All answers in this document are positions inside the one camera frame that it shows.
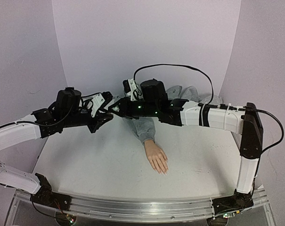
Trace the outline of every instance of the human hand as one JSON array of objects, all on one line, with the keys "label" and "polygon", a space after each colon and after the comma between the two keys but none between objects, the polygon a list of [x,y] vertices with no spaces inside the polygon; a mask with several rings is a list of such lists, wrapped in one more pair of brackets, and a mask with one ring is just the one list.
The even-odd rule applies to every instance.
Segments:
[{"label": "human hand", "polygon": [[153,140],[146,140],[144,142],[147,159],[152,165],[153,169],[158,173],[167,174],[169,168],[167,166],[167,157],[164,151]]}]

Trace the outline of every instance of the wire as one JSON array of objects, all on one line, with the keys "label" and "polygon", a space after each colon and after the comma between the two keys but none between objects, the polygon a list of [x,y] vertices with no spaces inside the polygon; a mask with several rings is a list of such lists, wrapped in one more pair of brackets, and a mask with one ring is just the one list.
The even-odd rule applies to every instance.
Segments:
[{"label": "wire", "polygon": [[60,124],[62,121],[64,121],[69,116],[69,114],[71,113],[71,111],[73,109],[73,106],[74,106],[74,103],[72,104],[72,106],[70,107],[68,113],[64,116],[64,118],[62,118],[60,121],[58,121],[54,124],[43,125],[43,124],[38,124],[38,123],[33,122],[33,121],[16,121],[16,122],[10,122],[10,123],[4,124],[4,125],[0,126],[0,129],[7,127],[7,126],[10,126],[10,125],[17,125],[17,124],[21,124],[21,123],[33,124],[33,125],[37,125],[37,126],[41,126],[41,127],[56,126],[56,125]]},{"label": "wire", "polygon": [[266,114],[266,115],[270,116],[271,118],[273,118],[273,119],[278,123],[278,125],[279,125],[279,127],[280,127],[280,129],[281,129],[281,133],[282,133],[281,138],[280,138],[277,142],[275,142],[275,143],[269,145],[268,147],[266,147],[266,148],[262,151],[262,153],[264,153],[264,152],[267,151],[268,149],[270,149],[270,148],[272,148],[272,147],[278,145],[279,143],[281,143],[281,142],[283,141],[284,136],[285,136],[284,127],[283,127],[282,123],[280,122],[280,120],[279,120],[277,117],[275,117],[273,114],[271,114],[270,112],[264,111],[264,110],[260,110],[260,109],[239,108],[238,110],[239,110],[239,111],[245,111],[245,112],[259,112],[259,113],[263,113],[263,114]]},{"label": "wire", "polygon": [[204,108],[205,108],[205,105],[209,105],[209,104],[212,102],[212,100],[213,100],[213,85],[212,85],[212,80],[210,79],[210,77],[209,77],[207,74],[205,74],[204,72],[202,72],[200,69],[195,68],[195,67],[192,67],[192,66],[189,66],[189,65],[156,64],[156,65],[148,65],[148,66],[144,66],[144,67],[141,67],[141,68],[137,69],[137,70],[134,72],[134,77],[133,77],[133,78],[134,78],[134,81],[136,81],[136,74],[137,74],[137,72],[139,72],[139,71],[140,71],[140,70],[142,70],[142,69],[146,69],[146,68],[149,68],[149,67],[156,67],[156,66],[175,66],[175,67],[185,67],[185,68],[188,68],[188,69],[190,69],[190,70],[194,70],[194,71],[200,72],[201,74],[203,74],[203,75],[205,75],[205,76],[206,76],[206,78],[209,80],[210,85],[211,85],[211,87],[212,87],[212,97],[211,97],[210,101],[209,101],[208,103],[205,103],[205,104],[203,105],[202,109],[201,109],[201,122],[202,122],[202,126],[204,126],[204,121],[203,121],[203,110],[204,110]]},{"label": "wire", "polygon": [[61,211],[61,213],[63,215],[66,215],[62,210],[61,210],[61,207],[59,206],[59,203],[57,201],[54,200],[54,203],[57,205],[58,209]]},{"label": "wire", "polygon": [[90,94],[90,95],[84,96],[84,97],[82,97],[82,98],[91,97],[91,96],[94,96],[94,95],[96,95],[96,94],[100,94],[100,92],[98,92],[98,93],[93,93],[93,94]]},{"label": "wire", "polygon": [[137,90],[134,90],[134,92],[133,92],[133,96],[135,97],[135,99],[136,99],[136,100],[139,100]]},{"label": "wire", "polygon": [[34,209],[37,211],[37,212],[39,212],[40,214],[42,214],[42,215],[44,215],[44,216],[47,216],[47,217],[50,217],[50,218],[53,218],[53,219],[59,219],[59,220],[65,220],[65,219],[60,219],[60,218],[57,218],[57,217],[55,217],[55,216],[52,216],[52,215],[48,215],[48,214],[46,214],[46,213],[43,213],[43,212],[41,212],[41,211],[39,211],[37,208],[36,208],[36,206],[34,205],[34,203],[33,203],[33,195],[31,194],[31,203],[33,204],[33,207],[34,207]]}]

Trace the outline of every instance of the fingers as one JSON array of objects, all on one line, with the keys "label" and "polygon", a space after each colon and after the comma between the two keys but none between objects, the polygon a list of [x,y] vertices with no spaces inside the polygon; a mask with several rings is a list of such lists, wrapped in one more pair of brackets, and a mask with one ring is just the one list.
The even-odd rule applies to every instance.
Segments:
[{"label": "fingers", "polygon": [[158,162],[156,161],[156,159],[153,160],[153,163],[156,167],[157,172],[161,174],[160,166],[158,165]]},{"label": "fingers", "polygon": [[167,170],[165,169],[161,159],[157,158],[156,161],[157,161],[157,163],[158,163],[158,165],[160,167],[161,172],[163,172],[165,174]]},{"label": "fingers", "polygon": [[153,167],[153,169],[154,169],[155,171],[157,171],[157,170],[156,170],[156,167],[155,167],[155,165],[154,165],[154,163],[153,163],[153,160],[149,160],[149,162],[150,162],[151,166]]},{"label": "fingers", "polygon": [[166,160],[163,159],[163,158],[160,158],[160,160],[161,160],[161,162],[162,162],[162,164],[164,166],[164,169],[165,169],[164,172],[167,173],[167,171],[169,170],[169,167],[166,164]]},{"label": "fingers", "polygon": [[164,160],[168,161],[166,154],[163,150],[160,149],[161,154],[163,155]]}]

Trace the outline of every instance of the gray sleeve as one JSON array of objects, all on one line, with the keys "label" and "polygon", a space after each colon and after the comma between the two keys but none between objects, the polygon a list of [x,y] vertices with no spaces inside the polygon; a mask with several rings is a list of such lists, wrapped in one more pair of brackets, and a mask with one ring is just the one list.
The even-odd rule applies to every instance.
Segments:
[{"label": "gray sleeve", "polygon": [[146,140],[155,141],[155,124],[152,118],[141,117],[140,119],[125,119],[123,121],[129,126],[132,133],[137,137],[142,144]]}]

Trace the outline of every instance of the metal frame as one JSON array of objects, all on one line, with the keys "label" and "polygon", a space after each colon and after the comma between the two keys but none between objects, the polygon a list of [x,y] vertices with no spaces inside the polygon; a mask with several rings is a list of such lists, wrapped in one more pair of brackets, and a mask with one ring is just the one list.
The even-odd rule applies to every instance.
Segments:
[{"label": "metal frame", "polygon": [[[31,203],[30,194],[16,190],[12,201],[6,226],[13,223],[20,201]],[[274,226],[270,204],[264,189],[255,190],[254,206],[264,206],[269,226]],[[56,210],[38,205],[40,208]],[[72,196],[70,210],[66,213],[99,220],[139,223],[171,223],[185,222],[214,217],[212,199],[191,199],[181,201],[118,201],[103,200],[81,196]]]}]

